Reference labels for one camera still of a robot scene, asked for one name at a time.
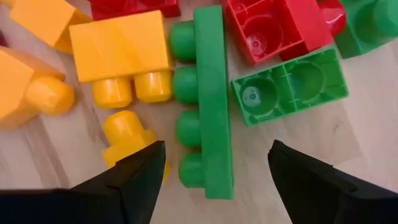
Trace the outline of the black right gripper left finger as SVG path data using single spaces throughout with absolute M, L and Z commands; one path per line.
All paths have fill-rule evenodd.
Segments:
M 70 189 L 1 191 L 1 223 L 149 223 L 165 168 L 156 141 Z

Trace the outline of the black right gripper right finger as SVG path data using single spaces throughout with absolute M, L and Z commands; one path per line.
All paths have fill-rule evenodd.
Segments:
M 279 140 L 273 142 L 267 158 L 292 223 L 397 223 L 397 193 Z

